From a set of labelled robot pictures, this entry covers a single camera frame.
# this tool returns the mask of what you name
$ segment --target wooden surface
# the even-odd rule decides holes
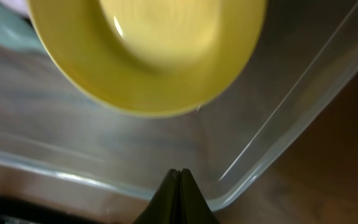
[[[104,223],[131,223],[146,202],[0,167],[0,194]],[[358,223],[358,75],[232,205],[221,223]]]

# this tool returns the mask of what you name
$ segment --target plastic bin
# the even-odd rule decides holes
[[[166,119],[93,102],[40,54],[0,48],[0,165],[150,199],[189,168],[212,210],[236,199],[358,71],[358,1],[271,0],[240,77]]]

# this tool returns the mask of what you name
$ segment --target pink object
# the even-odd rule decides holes
[[[0,0],[0,3],[21,16],[29,16],[25,0]]]

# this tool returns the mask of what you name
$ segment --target transparent tray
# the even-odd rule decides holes
[[[235,200],[358,71],[358,1],[272,0],[239,78],[198,111],[119,114],[46,56],[0,48],[0,165],[153,196],[189,168],[212,210]]]

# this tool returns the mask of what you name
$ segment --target black pointed object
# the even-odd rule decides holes
[[[190,170],[170,169],[133,224],[219,224]]]

